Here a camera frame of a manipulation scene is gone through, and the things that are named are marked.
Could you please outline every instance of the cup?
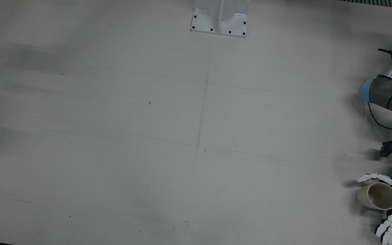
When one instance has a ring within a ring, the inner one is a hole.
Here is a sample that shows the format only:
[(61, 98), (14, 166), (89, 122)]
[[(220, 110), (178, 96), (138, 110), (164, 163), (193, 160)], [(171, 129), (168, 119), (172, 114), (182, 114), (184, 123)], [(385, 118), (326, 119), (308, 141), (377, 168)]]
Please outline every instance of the cup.
[(358, 201), (369, 208), (392, 209), (392, 187), (386, 183), (377, 182), (364, 186), (356, 193)]

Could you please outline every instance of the black vent grille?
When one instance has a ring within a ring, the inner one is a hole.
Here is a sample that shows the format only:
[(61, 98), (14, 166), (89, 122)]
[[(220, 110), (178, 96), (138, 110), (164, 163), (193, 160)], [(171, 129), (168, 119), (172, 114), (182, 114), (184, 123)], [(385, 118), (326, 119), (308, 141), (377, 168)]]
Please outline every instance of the black vent grille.
[(340, 1), (392, 7), (392, 0), (340, 0)]

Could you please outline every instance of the white robotic finger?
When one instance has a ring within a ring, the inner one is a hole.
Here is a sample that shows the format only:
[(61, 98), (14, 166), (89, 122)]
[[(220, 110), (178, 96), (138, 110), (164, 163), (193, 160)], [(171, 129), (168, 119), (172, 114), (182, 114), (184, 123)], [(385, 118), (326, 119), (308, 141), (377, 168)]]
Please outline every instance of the white robotic finger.
[(381, 237), (388, 229), (388, 227), (391, 225), (392, 222), (385, 220), (382, 222), (376, 229), (375, 235), (377, 237)]
[(372, 176), (370, 174), (364, 174), (360, 178), (356, 180), (356, 182), (365, 182), (367, 180), (371, 180)]
[(392, 185), (392, 179), (390, 177), (386, 176), (386, 175), (378, 174), (376, 178), (378, 180), (384, 181), (385, 183), (387, 183), (389, 185)]
[(384, 234), (382, 234), (381, 243), (384, 245), (392, 244), (392, 233), (386, 231)]

